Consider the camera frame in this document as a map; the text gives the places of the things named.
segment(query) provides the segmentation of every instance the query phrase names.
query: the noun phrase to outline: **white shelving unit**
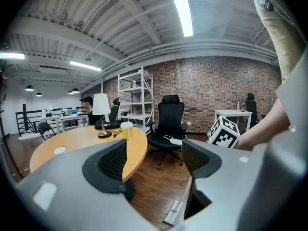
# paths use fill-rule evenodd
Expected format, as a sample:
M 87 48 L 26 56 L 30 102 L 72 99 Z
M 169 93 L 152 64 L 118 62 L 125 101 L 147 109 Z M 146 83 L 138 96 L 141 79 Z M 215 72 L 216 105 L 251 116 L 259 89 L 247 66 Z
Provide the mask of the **white shelving unit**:
M 120 81 L 125 80 L 129 82 L 129 88 L 120 90 Z M 136 84 L 141 85 L 139 87 L 133 87 L 133 81 L 136 81 Z M 138 70 L 138 72 L 129 74 L 126 76 L 120 77 L 118 75 L 117 77 L 117 86 L 118 86 L 118 97 L 121 97 L 121 95 L 125 92 L 130 93 L 130 101 L 132 101 L 132 95 L 134 93 L 141 93 L 141 99 L 142 102 L 132 102 L 132 103 L 123 103 L 121 102 L 120 108 L 119 108 L 119 116 L 120 118 L 128 119 L 129 121 L 132 121 L 134 123 L 135 120 L 141 120 L 142 124 L 134 124 L 135 127 L 141 129 L 145 134 L 150 133 L 150 127 L 146 127 L 145 124 L 147 124 L 151 119 L 154 121 L 154 97 L 153 97 L 153 75 L 145 72 L 143 70 L 143 67 Z M 149 92 L 151 95 L 151 102 L 145 102 L 144 101 L 144 93 Z M 127 115 L 121 115 L 121 106 L 129 105 L 130 110 L 132 111 L 133 105 L 141 105 L 142 106 L 142 113 L 131 113 Z M 150 114 L 145 113 L 145 105 L 151 105 L 151 112 Z

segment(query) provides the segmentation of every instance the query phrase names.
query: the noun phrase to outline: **yellow cup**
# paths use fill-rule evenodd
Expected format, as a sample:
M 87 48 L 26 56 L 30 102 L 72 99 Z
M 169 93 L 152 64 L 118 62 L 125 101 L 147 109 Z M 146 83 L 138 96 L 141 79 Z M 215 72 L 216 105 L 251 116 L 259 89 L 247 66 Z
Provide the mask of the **yellow cup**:
M 130 121 L 123 122 L 121 124 L 123 138 L 127 140 L 127 142 L 132 141 L 133 139 L 133 124 Z

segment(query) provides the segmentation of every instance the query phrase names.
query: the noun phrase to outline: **cap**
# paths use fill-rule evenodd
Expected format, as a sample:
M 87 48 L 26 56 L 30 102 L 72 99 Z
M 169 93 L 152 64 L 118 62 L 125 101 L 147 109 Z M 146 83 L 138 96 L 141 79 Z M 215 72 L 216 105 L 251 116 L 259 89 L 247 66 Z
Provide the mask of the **cap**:
M 83 103 L 93 103 L 93 98 L 90 96 L 86 96 L 84 98 L 81 98 L 79 101 L 83 102 Z

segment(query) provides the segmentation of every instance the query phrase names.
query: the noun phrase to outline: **white lampshade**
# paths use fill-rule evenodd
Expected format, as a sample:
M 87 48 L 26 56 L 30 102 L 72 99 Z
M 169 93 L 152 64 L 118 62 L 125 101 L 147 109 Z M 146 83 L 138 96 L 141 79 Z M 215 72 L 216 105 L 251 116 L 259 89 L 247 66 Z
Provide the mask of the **white lampshade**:
M 109 102 L 107 94 L 98 93 L 94 95 L 93 100 L 93 115 L 105 115 L 110 113 Z
M 53 110 L 52 105 L 51 104 L 47 105 L 47 109 L 46 110 L 47 111 L 52 111 Z

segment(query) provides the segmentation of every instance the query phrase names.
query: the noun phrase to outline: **wall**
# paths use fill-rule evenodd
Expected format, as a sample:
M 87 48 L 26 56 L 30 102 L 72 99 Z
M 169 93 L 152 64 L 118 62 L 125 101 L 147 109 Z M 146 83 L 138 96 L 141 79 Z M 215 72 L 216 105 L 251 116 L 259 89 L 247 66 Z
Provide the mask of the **wall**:
M 274 92 L 281 85 L 278 67 L 236 57 L 179 59 L 144 69 L 153 74 L 158 102 L 164 95 L 178 94 L 185 103 L 183 121 L 191 121 L 190 132 L 209 131 L 215 109 L 236 109 L 237 102 L 245 108 L 248 92 L 256 97 L 258 114 L 266 115 L 276 101 Z M 95 93 L 95 88 L 88 93 Z M 103 92 L 108 94 L 109 103 L 117 97 L 117 77 L 104 82 Z M 154 114 L 158 124 L 157 105 Z M 244 126 L 243 118 L 240 129 Z
M 6 100 L 2 106 L 3 125 L 5 133 L 18 133 L 16 123 L 16 112 L 23 111 L 23 104 L 26 104 L 27 111 L 46 109 L 51 104 L 54 109 L 62 107 L 78 107 L 80 103 L 80 93 L 68 95 L 66 87 L 39 87 L 42 97 L 36 97 L 38 88 L 34 91 L 26 91 L 19 79 L 10 78 L 8 80 L 8 90 Z

